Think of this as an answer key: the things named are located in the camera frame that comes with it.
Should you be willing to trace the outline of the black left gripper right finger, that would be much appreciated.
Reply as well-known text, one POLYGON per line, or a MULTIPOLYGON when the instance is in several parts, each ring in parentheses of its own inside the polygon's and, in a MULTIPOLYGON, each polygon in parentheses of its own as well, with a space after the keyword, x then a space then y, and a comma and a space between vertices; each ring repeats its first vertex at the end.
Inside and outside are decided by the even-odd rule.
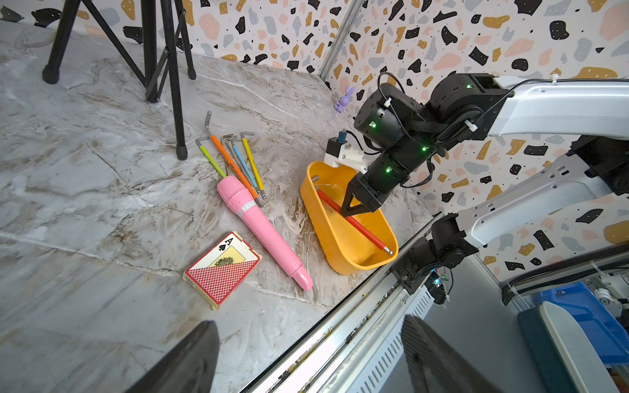
POLYGON ((410 380, 415 392, 498 392, 421 318, 408 314, 401 328, 410 380))

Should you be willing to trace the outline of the red hex key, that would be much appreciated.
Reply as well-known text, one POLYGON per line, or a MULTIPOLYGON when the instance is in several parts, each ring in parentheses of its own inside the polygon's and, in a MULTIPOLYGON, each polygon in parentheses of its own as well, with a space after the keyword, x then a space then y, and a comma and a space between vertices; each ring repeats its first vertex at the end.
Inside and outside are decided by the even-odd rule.
POLYGON ((393 255, 394 252, 391 250, 383 241, 381 241, 378 237, 372 234, 368 229, 363 226, 357 219, 354 219, 352 216, 345 217, 342 215, 341 207, 337 204, 330 196, 320 190, 318 187, 315 187, 315 190, 319 196, 319 199, 324 202, 327 206, 329 206, 333 211, 342 216, 345 221, 347 221, 354 229, 356 229, 361 235, 363 235, 366 239, 375 245, 379 250, 388 253, 388 255, 393 255))

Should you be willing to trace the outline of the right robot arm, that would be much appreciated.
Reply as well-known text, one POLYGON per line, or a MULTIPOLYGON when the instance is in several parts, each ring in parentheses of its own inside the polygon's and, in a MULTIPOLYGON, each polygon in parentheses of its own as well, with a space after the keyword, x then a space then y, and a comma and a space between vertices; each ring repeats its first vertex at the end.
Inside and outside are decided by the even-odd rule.
POLYGON ((414 292, 433 270, 453 270, 495 239, 507 270, 549 267, 577 234, 601 226, 626 245, 628 222, 584 204, 628 196, 628 83, 620 79, 518 80, 451 74, 425 103, 378 83, 354 118, 371 162, 349 181, 342 214, 360 218, 406 190, 445 207, 431 239, 393 265, 414 292))

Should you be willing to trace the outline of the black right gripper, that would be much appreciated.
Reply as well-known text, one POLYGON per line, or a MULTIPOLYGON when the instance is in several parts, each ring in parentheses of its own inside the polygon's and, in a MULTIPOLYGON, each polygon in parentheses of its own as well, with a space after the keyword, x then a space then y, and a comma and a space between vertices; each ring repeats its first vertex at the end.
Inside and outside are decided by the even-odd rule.
POLYGON ((357 173, 347 185, 340 214, 343 217, 377 211, 398 186, 417 188, 432 179, 432 150, 428 147, 398 147, 383 152, 366 174, 357 173), (412 172, 427 163, 429 175, 407 184, 412 172))

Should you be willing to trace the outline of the blue hex key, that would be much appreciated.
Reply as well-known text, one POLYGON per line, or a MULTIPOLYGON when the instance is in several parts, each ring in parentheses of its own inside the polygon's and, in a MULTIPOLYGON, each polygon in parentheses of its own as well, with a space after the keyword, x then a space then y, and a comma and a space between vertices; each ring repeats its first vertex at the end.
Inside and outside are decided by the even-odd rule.
POLYGON ((238 138, 231 134, 229 137, 227 137, 230 146, 232 147, 232 150, 234 151, 234 154, 236 155, 237 161, 238 161, 238 165, 239 168, 242 170, 242 172, 246 175, 248 182, 250 183, 250 185, 252 185, 252 187, 254 188, 254 190, 258 193, 259 189, 257 188, 257 183, 253 177, 252 172, 249 170, 249 168, 247 167, 247 164, 243 158, 243 155, 241 154, 241 152, 238 149, 237 146, 237 141, 238 138))

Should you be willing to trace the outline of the yellow hex key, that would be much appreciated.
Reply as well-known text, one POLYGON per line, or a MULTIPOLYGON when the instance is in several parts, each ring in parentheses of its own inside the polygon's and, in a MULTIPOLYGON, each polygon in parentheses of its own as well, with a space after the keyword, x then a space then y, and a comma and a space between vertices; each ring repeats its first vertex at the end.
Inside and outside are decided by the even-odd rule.
POLYGON ((265 187, 264 184, 262 182, 261 176, 259 174, 259 171, 257 169, 257 165, 255 162, 255 158, 254 155, 252 154, 252 149, 250 147, 250 143, 249 143, 249 139, 251 137, 253 137, 255 134, 252 132, 241 132, 241 139, 242 139, 242 145, 245 148, 245 151, 247 153, 247 158, 250 162, 250 165, 252 167, 252 171, 254 174, 254 179, 257 185, 257 188, 260 191, 260 195, 262 196, 262 199, 265 200, 266 199, 266 194, 265 194, 265 187))

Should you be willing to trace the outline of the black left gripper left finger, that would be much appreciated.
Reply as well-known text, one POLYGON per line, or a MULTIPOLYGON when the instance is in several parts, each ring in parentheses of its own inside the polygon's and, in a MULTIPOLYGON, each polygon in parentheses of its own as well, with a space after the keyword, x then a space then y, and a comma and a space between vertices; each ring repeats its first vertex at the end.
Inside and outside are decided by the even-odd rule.
POLYGON ((218 327, 202 321, 127 392, 210 392, 218 356, 218 327))

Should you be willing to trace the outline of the orange hex key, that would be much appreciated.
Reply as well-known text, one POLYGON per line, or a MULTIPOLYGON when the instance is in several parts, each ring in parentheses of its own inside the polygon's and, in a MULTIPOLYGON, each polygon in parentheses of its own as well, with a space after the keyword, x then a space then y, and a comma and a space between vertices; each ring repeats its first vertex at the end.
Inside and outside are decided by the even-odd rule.
POLYGON ((213 132, 211 132, 211 128, 210 128, 211 116, 212 116, 212 112, 207 111, 205 123, 204 123, 204 127, 207 134, 209 135, 216 149, 219 151, 222 157, 224 157, 224 160, 227 163, 227 165, 231 168, 231 170, 235 173, 235 175, 238 177, 241 183, 246 187, 249 193, 253 196, 254 201, 257 204, 257 206, 261 206, 260 198, 258 198, 258 194, 255 191, 255 189, 252 187, 252 185, 250 185, 250 183, 248 182, 244 173, 242 173, 242 170, 240 169, 238 164, 234 161, 234 159, 229 154, 229 151, 225 148, 225 145, 219 140, 219 138, 216 135, 213 134, 213 132))

